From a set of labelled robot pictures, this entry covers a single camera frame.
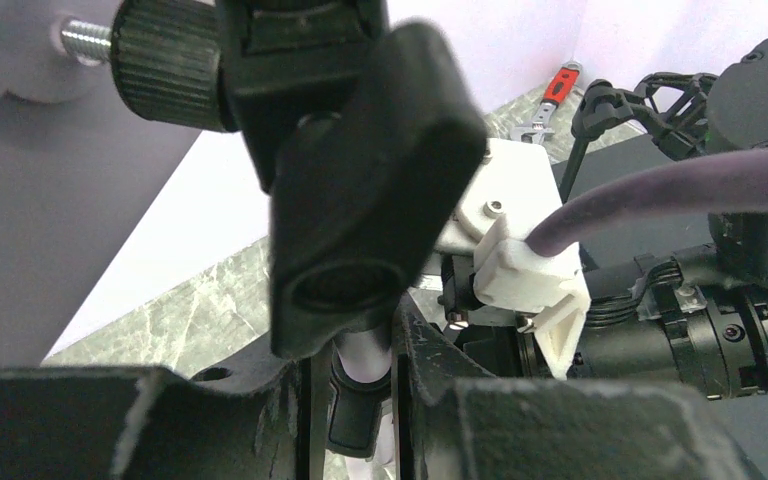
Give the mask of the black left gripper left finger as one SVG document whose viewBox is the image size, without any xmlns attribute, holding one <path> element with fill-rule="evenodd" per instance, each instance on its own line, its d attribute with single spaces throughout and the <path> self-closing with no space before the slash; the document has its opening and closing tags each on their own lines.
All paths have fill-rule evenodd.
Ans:
<svg viewBox="0 0 768 480">
<path fill-rule="evenodd" d="M 0 479 L 318 479 L 331 353 L 0 369 Z"/>
</svg>

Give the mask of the lilac perforated music stand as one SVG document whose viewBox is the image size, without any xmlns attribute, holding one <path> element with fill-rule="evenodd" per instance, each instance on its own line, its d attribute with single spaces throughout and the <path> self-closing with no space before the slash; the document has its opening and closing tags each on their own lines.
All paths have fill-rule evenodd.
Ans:
<svg viewBox="0 0 768 480">
<path fill-rule="evenodd" d="M 271 198 L 271 353 L 307 360 L 386 326 L 486 149 L 442 34 L 382 1 L 126 1 L 126 106 L 242 134 Z"/>
</svg>

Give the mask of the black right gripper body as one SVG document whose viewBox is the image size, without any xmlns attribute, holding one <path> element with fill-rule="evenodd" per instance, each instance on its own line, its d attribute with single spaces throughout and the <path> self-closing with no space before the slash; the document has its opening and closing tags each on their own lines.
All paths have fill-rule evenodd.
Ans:
<svg viewBox="0 0 768 480">
<path fill-rule="evenodd" d="M 548 377 L 548 351 L 522 315 L 477 299 L 472 266 L 442 259 L 446 335 L 495 375 Z M 642 255 L 585 279 L 595 297 L 570 378 L 676 381 L 711 400 L 768 394 L 768 280 L 733 276 L 714 251 Z"/>
</svg>

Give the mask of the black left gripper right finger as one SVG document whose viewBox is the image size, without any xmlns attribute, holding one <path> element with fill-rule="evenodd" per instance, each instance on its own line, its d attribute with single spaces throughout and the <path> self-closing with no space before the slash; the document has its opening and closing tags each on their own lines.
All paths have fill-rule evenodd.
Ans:
<svg viewBox="0 0 768 480">
<path fill-rule="evenodd" d="M 394 313 L 401 479 L 757 479 L 704 398 L 676 383 L 502 378 L 404 295 Z"/>
</svg>

